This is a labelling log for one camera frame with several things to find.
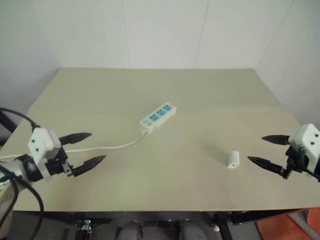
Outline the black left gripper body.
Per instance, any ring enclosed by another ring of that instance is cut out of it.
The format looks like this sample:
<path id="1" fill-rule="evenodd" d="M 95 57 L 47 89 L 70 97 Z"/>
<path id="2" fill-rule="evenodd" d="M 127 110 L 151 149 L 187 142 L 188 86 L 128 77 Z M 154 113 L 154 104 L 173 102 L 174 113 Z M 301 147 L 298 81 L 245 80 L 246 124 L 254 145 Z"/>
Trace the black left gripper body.
<path id="1" fill-rule="evenodd" d="M 45 164 L 49 174 L 59 175 L 65 173 L 68 177 L 73 176 L 73 167 L 68 162 L 68 156 L 64 148 L 61 147 L 52 159 L 49 159 Z"/>

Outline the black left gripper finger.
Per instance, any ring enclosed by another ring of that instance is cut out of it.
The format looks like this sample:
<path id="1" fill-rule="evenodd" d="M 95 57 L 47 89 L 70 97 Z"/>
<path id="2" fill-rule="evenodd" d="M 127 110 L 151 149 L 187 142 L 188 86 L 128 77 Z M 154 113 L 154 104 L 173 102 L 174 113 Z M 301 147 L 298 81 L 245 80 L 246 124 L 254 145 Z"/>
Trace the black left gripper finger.
<path id="1" fill-rule="evenodd" d="M 101 155 L 86 160 L 82 165 L 72 169 L 72 175 L 74 177 L 77 177 L 90 171 L 91 169 L 95 168 L 98 164 L 100 164 L 105 158 L 106 155 Z"/>
<path id="2" fill-rule="evenodd" d="M 75 144 L 78 142 L 83 141 L 84 139 L 90 137 L 92 133 L 89 132 L 79 132 L 79 133 L 73 133 L 69 135 L 65 135 L 59 138 L 59 141 L 61 145 L 67 145 L 67 144 Z"/>

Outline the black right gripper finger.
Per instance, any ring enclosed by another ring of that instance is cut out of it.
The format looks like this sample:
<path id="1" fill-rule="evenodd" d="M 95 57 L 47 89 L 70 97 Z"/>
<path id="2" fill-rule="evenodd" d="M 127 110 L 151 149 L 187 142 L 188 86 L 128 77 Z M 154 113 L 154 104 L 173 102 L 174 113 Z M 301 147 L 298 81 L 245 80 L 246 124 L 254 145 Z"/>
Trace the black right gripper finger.
<path id="1" fill-rule="evenodd" d="M 261 139 L 276 145 L 289 145 L 288 135 L 267 135 L 263 136 Z"/>
<path id="2" fill-rule="evenodd" d="M 268 170 L 278 175 L 283 174 L 284 168 L 280 165 L 270 162 L 269 160 L 254 156 L 248 156 L 247 158 L 262 169 Z"/>

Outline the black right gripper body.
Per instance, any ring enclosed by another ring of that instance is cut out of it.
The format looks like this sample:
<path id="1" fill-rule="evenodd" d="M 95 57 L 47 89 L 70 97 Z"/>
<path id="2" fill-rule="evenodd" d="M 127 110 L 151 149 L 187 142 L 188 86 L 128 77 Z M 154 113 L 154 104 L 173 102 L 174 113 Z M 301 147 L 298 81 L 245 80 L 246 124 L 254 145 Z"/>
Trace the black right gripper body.
<path id="1" fill-rule="evenodd" d="M 288 157 L 287 165 L 282 170 L 281 176 L 284 179 L 288 179 L 291 175 L 292 171 L 303 173 L 308 172 L 307 167 L 305 165 L 306 158 L 305 158 L 305 150 L 304 148 L 300 148 L 299 150 L 295 150 L 292 146 L 288 148 L 285 155 Z"/>

